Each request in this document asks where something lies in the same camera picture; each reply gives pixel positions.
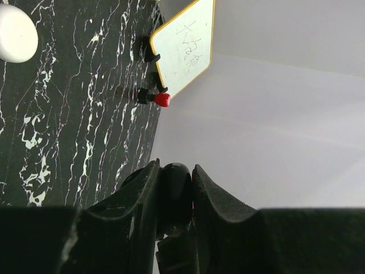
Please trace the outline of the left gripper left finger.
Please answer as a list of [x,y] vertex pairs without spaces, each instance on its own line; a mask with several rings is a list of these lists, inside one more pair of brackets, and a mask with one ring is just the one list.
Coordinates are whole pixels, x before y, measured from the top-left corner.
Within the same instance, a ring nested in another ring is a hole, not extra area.
[[1,207],[2,273],[151,273],[160,162],[87,209]]

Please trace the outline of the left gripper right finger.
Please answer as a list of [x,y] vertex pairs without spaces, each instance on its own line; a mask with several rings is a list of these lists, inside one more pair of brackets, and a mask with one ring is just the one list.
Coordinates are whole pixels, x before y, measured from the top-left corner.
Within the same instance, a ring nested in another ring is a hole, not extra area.
[[364,209],[254,209],[192,172],[201,273],[363,273]]

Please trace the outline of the black earbud charging case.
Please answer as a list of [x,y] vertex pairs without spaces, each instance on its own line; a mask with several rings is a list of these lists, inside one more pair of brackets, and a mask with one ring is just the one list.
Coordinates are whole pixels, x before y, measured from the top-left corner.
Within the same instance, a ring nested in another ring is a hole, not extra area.
[[156,239],[178,237],[189,230],[193,216],[193,190],[189,168],[171,163],[160,169]]

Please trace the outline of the white earbud charging case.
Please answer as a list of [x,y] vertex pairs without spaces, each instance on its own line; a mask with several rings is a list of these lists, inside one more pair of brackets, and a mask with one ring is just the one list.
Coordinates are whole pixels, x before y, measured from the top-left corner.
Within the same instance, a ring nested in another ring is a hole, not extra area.
[[21,9],[1,4],[1,59],[23,63],[30,60],[38,48],[38,33],[31,18]]

